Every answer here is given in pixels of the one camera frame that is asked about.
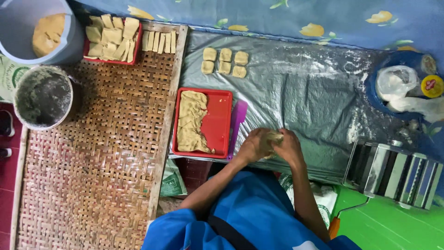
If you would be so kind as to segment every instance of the green floor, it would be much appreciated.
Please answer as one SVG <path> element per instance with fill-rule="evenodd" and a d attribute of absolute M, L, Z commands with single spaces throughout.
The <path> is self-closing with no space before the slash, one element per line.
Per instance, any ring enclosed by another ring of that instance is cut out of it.
<path fill-rule="evenodd" d="M 365 199 L 341 187 L 333 215 Z M 406 210 L 391 200 L 371 199 L 364 207 L 341 213 L 338 235 L 346 235 L 363 250 L 444 250 L 444 208 Z"/>

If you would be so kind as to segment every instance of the yellow lid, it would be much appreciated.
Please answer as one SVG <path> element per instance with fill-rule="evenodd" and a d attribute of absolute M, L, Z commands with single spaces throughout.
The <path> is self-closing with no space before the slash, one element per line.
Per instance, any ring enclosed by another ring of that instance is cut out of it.
<path fill-rule="evenodd" d="M 444 92 L 444 81 L 439 76 L 428 75 L 422 80 L 421 90 L 429 98 L 439 97 Z"/>

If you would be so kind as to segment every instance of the shoe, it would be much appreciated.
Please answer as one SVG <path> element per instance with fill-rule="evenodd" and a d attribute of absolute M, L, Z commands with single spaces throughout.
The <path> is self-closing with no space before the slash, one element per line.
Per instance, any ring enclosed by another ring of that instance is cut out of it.
<path fill-rule="evenodd" d="M 15 133 L 11 113 L 6 110 L 0 110 L 0 135 L 11 137 Z"/>
<path fill-rule="evenodd" d="M 10 157 L 12 155 L 12 149 L 0 149 L 0 158 Z"/>

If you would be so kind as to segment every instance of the woven bamboo mat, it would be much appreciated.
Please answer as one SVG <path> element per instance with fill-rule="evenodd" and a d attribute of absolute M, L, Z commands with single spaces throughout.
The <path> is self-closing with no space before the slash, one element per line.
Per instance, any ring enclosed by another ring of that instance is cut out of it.
<path fill-rule="evenodd" d="M 142 52 L 134 66 L 64 68 L 83 86 L 83 109 L 76 121 L 30 131 L 18 249 L 140 248 L 173 59 Z"/>

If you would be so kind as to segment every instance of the orange handle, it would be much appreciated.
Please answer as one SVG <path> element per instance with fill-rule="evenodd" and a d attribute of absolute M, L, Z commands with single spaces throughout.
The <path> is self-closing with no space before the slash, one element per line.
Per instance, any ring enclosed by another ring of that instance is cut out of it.
<path fill-rule="evenodd" d="M 329 227 L 330 239 L 333 239 L 336 237 L 337 232 L 339 231 L 339 224 L 340 223 L 341 223 L 341 219 L 335 216 L 335 218 L 333 218 L 332 222 L 330 223 L 330 227 Z"/>

